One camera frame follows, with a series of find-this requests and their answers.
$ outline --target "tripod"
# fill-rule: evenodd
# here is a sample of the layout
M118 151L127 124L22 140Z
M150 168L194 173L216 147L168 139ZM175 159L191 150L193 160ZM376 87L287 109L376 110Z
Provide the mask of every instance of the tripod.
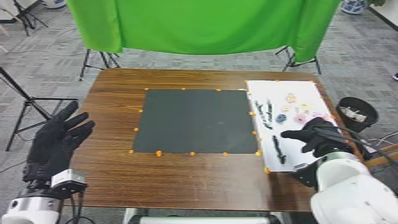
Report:
M33 29L33 30L36 29L36 21L43 24L45 27L49 27L49 25L40 20L40 18L34 16L34 14L27 11L27 9L22 7L20 2L17 0L13 0L13 1L15 1L15 6L17 6L18 14L20 14L20 19L22 19L26 33L27 33L27 36L31 36L29 29Z
M290 59L289 64L287 64L285 69L283 69L283 72L287 71L289 67L294 68L294 67L299 67L299 66L306 65L308 63L315 63L317 69L319 69L319 74L322 75L321 62L319 62L317 56L315 56L313 60L310 60L308 62L296 63L296 53L294 53L294 55L290 55L290 47L289 46L278 51L276 55L280 55L283 51L287 51L289 59Z
M20 112L20 117L18 117L18 120L17 120L17 126L15 126L15 130L13 130L11 138L10 138L10 144L8 144L8 147L6 147L6 152L8 152L11 150L11 146L13 146L13 142L15 142L17 135L24 131L27 131L29 129L36 128L38 126L42 126L47 123L47 121L54 117L54 114L58 113L58 110L59 110L59 107L61 107L63 102L65 101L75 101L79 99L74 99L74 98L36 98L36 97L31 97L29 94L27 94L27 92L24 91L22 86L18 85L15 79L11 78L8 72L4 71L4 68L3 67L0 67L0 74L4 76L4 78L0 77L0 79L4 80L6 84L10 85L10 87L15 89L17 93L26 98L24 108L22 108L22 112ZM59 101L59 104L58 104L56 109L54 109L54 113L49 113L49 111L40 106L40 104L38 104L36 101ZM45 118L45 121L40 122L38 124L31 125L26 128L20 128L20 126L22 126L22 120L24 120L24 117L27 115L27 109L31 107L38 110L38 112L40 112L40 114L42 114L42 116Z
M86 51L86 58L84 58L84 67L82 67L82 72L81 72L81 76L79 76L79 81L84 81L86 68L97 68L97 69L100 69L100 70L106 70L106 69L111 68L111 63L116 64L116 68L122 68L120 63L118 63L118 61L116 61L116 59L114 59L114 56L120 58L120 55L114 54L114 53L107 53L107 54L109 54L109 60L107 60L107 58L106 58L106 52L100 51L98 53L100 53L100 55L102 55L104 64L106 64L106 67L107 67L107 68L100 68L100 67L97 67L97 66L93 66L93 65L88 64L88 63L90 63L90 57L91 57L91 49L88 48L88 51Z

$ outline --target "orange marker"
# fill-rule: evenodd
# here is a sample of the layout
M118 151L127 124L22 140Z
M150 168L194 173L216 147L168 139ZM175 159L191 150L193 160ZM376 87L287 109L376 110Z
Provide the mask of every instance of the orange marker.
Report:
M271 168L265 168L265 174L271 174Z
M262 155L264 155L264 151L258 150L258 152L257 152L257 156L262 156Z
M157 151L157 156L162 157L164 156L164 152L159 150Z

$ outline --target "robotic hand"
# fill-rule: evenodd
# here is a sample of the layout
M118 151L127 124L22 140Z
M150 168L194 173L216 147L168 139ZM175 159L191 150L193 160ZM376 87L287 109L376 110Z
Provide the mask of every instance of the robotic hand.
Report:
M50 181L54 175L70 168L75 149L88 139L95 128L95 121L79 126L90 118L88 113L82 113L68 120L77 109L79 103L74 101L36 133L24 170L26 182Z
M29 186L11 201L3 224L56 224L63 202L86 190L84 176L70 169L70 163L75 149L93 133L95 122L81 125L88 113L70 119L77 109L74 101L36 134L24 170Z
M321 224L397 224L398 200L390 187L372 177L369 168L353 154L338 127L315 118L301 131L281 133L285 138L308 144L319 161L301 168L294 177L317 188L312 209Z

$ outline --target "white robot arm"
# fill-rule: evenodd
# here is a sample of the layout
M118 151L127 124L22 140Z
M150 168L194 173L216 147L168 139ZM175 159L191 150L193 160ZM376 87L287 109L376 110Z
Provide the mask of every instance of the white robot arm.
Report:
M317 171L312 210L319 223L398 224L398 199L390 187L374 178L356 156L340 153L337 157Z

